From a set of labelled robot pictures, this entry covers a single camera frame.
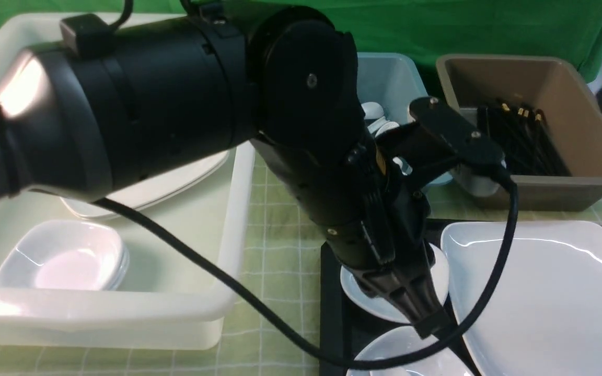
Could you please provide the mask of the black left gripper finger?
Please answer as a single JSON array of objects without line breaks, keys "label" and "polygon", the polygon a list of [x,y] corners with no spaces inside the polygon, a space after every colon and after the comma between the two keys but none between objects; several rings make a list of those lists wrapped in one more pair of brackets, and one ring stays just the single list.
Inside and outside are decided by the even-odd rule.
[{"label": "black left gripper finger", "polygon": [[427,266],[388,264],[376,269],[357,269],[356,279],[368,292],[401,312],[421,338],[435,335],[450,324]]}]

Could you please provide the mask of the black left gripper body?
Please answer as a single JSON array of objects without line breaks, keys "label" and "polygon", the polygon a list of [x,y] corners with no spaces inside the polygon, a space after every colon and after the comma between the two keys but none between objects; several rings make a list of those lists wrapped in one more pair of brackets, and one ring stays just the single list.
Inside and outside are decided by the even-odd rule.
[{"label": "black left gripper body", "polygon": [[384,298],[435,297],[431,250],[422,239],[429,205],[411,195],[399,167],[385,160],[371,136],[332,162],[263,136],[252,143],[368,291]]}]

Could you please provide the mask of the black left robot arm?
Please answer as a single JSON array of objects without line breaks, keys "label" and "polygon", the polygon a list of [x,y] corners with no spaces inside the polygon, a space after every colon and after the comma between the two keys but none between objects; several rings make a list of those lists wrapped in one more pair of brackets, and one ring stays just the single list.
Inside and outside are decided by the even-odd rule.
[{"label": "black left robot arm", "polygon": [[23,49],[0,83],[0,200],[31,190],[107,195],[252,142],[337,259],[423,338],[448,316],[415,198],[365,123],[353,36],[319,10],[183,3],[124,28],[62,19],[62,42]]}]

